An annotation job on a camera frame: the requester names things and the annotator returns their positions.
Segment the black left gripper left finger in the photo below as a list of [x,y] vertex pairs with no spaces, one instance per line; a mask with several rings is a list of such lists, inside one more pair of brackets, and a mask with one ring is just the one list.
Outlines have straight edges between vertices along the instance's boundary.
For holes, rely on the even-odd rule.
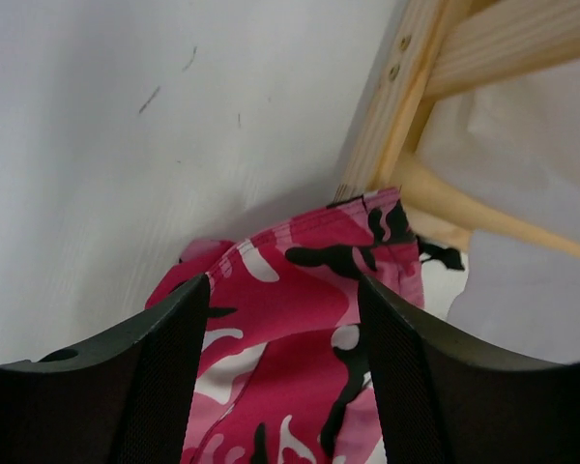
[[0,364],[0,463],[177,463],[208,319],[199,275],[37,362]]

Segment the pink camouflage trousers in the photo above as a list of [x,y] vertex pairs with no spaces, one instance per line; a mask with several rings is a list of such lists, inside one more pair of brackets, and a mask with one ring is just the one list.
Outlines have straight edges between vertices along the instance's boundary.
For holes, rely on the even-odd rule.
[[358,308],[372,276],[410,303],[423,270],[464,276],[451,247],[416,236],[395,189],[333,203],[239,242],[195,240],[148,299],[210,284],[181,459],[185,463],[382,463]]

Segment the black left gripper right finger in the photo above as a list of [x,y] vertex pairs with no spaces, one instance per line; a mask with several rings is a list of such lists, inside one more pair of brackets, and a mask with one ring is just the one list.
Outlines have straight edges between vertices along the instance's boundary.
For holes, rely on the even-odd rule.
[[370,276],[358,303],[390,463],[580,463],[580,362],[487,343]]

